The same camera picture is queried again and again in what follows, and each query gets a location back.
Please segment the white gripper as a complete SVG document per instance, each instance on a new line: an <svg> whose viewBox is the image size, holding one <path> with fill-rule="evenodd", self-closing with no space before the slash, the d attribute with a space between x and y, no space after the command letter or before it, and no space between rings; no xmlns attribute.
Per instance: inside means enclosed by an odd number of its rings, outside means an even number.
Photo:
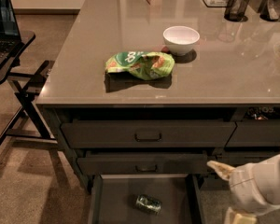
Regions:
<svg viewBox="0 0 280 224"><path fill-rule="evenodd" d="M229 180L235 208L246 212L229 207L224 224L257 224L256 216L280 209L280 154L235 169L218 161L209 161L206 165L221 179Z"/></svg>

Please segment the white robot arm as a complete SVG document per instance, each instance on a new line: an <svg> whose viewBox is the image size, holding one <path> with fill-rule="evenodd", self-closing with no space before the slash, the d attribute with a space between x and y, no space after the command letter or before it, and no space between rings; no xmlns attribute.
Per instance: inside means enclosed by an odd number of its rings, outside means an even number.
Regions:
<svg viewBox="0 0 280 224"><path fill-rule="evenodd" d="M280 209L280 154L237 167L218 161L207 166L229 183L233 205L224 224L257 224L257 217Z"/></svg>

